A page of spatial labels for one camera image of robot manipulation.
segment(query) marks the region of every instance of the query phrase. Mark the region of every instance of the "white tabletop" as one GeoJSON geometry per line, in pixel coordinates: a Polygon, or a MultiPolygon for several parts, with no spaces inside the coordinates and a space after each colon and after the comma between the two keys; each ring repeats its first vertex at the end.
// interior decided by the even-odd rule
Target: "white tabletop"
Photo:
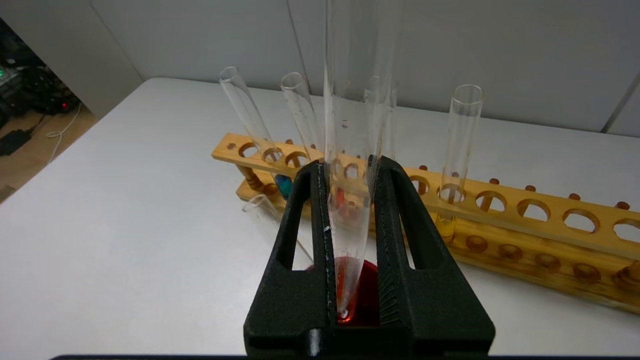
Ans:
{"type": "MultiPolygon", "coordinates": [[[[299,143],[282,95],[252,95],[275,140],[299,143]]],[[[399,108],[399,162],[441,168],[446,118],[399,108]]],[[[241,213],[241,174],[211,158],[227,132],[244,129],[219,85],[152,79],[5,201],[0,358],[243,354],[270,249],[241,213]]],[[[637,138],[482,119],[469,178],[633,208],[638,154],[637,138]]],[[[491,354],[640,354],[640,316],[461,267],[491,354]]]]}

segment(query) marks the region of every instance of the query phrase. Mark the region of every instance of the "glass tube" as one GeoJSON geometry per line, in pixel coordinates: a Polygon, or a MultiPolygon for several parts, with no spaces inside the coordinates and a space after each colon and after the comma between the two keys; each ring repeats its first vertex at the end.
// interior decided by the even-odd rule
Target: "glass tube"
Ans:
{"type": "Polygon", "coordinates": [[[291,72],[282,78],[280,88],[307,151],[307,159],[313,161],[324,152],[324,129],[316,118],[307,80],[299,72],[291,72]]]}
{"type": "MultiPolygon", "coordinates": [[[[264,124],[264,120],[253,102],[249,89],[240,75],[240,71],[235,66],[229,66],[220,72],[218,81],[222,89],[227,94],[231,105],[233,105],[240,121],[243,123],[246,132],[253,140],[253,144],[266,162],[275,162],[282,157],[282,151],[276,147],[271,139],[269,130],[264,124]]],[[[291,193],[292,183],[287,176],[277,174],[273,179],[282,194],[287,199],[291,193]]]]}
{"type": "Polygon", "coordinates": [[[398,98],[398,82],[391,83],[391,97],[389,99],[389,114],[385,120],[383,128],[382,155],[396,159],[396,123],[394,122],[394,113],[398,98]]]}
{"type": "Polygon", "coordinates": [[[394,0],[327,1],[324,161],[342,322],[364,263],[400,13],[394,0]]]}
{"type": "MultiPolygon", "coordinates": [[[[247,201],[242,211],[251,218],[256,231],[260,234],[262,240],[267,243],[269,249],[273,248],[273,243],[280,229],[282,216],[273,207],[269,198],[264,194],[260,194],[247,201]]],[[[300,236],[298,235],[292,270],[306,270],[313,264],[313,257],[304,246],[302,246],[300,236]]]]}
{"type": "MultiPolygon", "coordinates": [[[[465,180],[471,153],[476,122],[482,112],[483,91],[477,85],[461,85],[453,92],[449,108],[449,141],[447,156],[442,170],[440,191],[441,201],[458,204],[463,200],[465,180]]],[[[452,241],[456,227],[456,217],[438,213],[436,226],[445,241],[452,241]]]]}

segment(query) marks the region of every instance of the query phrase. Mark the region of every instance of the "yellow liquid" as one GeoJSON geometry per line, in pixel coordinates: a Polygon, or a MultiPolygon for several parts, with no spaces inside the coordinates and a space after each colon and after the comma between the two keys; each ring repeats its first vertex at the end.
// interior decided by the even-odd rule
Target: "yellow liquid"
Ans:
{"type": "Polygon", "coordinates": [[[442,236],[444,242],[449,243],[453,241],[453,234],[456,230],[456,217],[438,213],[436,217],[436,228],[438,232],[440,232],[440,236],[442,236]]]}

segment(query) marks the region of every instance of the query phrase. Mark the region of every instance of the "floor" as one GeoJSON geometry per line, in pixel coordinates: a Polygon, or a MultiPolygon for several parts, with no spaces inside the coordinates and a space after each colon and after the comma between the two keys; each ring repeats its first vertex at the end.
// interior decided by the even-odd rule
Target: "floor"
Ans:
{"type": "MultiPolygon", "coordinates": [[[[76,115],[77,109],[68,114],[46,116],[33,133],[31,140],[9,156],[0,156],[0,202],[24,186],[44,167],[58,143],[58,138],[48,138],[47,133],[63,130],[76,115]]],[[[11,130],[29,129],[38,123],[42,114],[27,112],[19,118],[11,119],[0,129],[0,137],[11,130]]],[[[86,107],[82,107],[76,121],[67,129],[56,152],[56,157],[67,149],[98,119],[86,107]]]]}

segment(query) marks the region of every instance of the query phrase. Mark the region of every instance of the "power adapter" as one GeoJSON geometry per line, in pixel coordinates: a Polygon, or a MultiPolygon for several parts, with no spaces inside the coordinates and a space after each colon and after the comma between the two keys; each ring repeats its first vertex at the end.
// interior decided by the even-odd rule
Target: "power adapter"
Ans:
{"type": "Polygon", "coordinates": [[[31,139],[31,130],[13,130],[0,138],[0,156],[9,156],[31,139]]]}

